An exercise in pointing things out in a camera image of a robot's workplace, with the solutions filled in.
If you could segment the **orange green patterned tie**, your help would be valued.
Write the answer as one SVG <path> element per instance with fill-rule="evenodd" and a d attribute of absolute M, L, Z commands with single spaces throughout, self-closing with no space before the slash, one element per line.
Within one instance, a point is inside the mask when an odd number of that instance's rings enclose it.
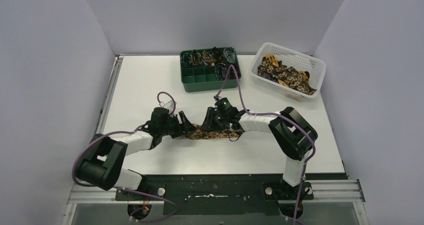
<path fill-rule="evenodd" d="M 202 130 L 199 124 L 193 123 L 196 130 L 188 135 L 185 135 L 185 138 L 188 140 L 212 140 L 212 139 L 229 139 L 233 141 L 232 138 L 236 140 L 243 134 L 241 131 L 234 131 L 230 129 L 225 129 L 221 131 L 206 131 Z"/>

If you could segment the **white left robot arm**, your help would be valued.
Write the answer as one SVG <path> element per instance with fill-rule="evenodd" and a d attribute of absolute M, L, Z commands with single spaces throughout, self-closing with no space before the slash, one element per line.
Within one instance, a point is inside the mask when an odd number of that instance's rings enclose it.
<path fill-rule="evenodd" d="M 123 168 L 125 157 L 154 149 L 163 137 L 187 137 L 196 130 L 183 111 L 174 115 L 167 108 L 156 107 L 150 120 L 134 131 L 95 134 L 75 160 L 72 179 L 82 187 L 98 187 L 105 191 L 112 188 L 128 189 L 130 196 L 141 200 L 148 193 L 147 184 L 142 182 L 145 177 Z"/>

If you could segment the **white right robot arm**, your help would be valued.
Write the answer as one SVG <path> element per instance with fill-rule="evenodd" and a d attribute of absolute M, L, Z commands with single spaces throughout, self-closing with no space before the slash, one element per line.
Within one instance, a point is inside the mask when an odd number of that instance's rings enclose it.
<path fill-rule="evenodd" d="M 201 130 L 272 134 L 286 155 L 282 179 L 292 187 L 303 180 L 304 166 L 318 138 L 316 130 L 291 106 L 278 112 L 238 110 L 226 97 L 217 100 L 214 107 L 207 108 Z"/>

